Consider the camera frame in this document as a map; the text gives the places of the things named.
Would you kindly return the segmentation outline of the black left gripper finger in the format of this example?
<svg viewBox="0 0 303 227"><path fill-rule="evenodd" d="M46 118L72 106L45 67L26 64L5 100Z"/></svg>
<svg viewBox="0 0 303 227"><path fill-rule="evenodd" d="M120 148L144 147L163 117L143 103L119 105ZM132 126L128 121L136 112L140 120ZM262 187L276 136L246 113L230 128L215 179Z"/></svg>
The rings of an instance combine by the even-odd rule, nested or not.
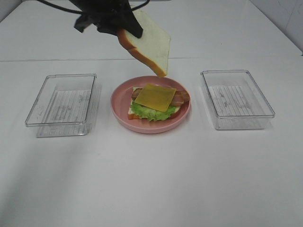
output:
<svg viewBox="0 0 303 227"><path fill-rule="evenodd" d="M124 4L122 6L122 11L119 16L119 27L127 30L136 38L141 38L143 34L143 29L139 22L135 18L132 9L129 4Z"/></svg>
<svg viewBox="0 0 303 227"><path fill-rule="evenodd" d="M115 20L100 20L96 23L97 30L100 33L117 35L122 26Z"/></svg>

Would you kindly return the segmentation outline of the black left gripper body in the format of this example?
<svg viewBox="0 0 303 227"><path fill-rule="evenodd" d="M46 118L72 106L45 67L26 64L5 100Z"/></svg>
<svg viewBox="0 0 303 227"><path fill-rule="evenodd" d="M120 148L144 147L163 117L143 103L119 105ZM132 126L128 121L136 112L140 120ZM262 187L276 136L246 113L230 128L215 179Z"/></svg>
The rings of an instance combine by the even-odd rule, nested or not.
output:
<svg viewBox="0 0 303 227"><path fill-rule="evenodd" d="M115 20L119 22L119 16L127 0L74 0L73 4L82 11L82 15L76 20L74 28L84 32L88 26L100 20Z"/></svg>

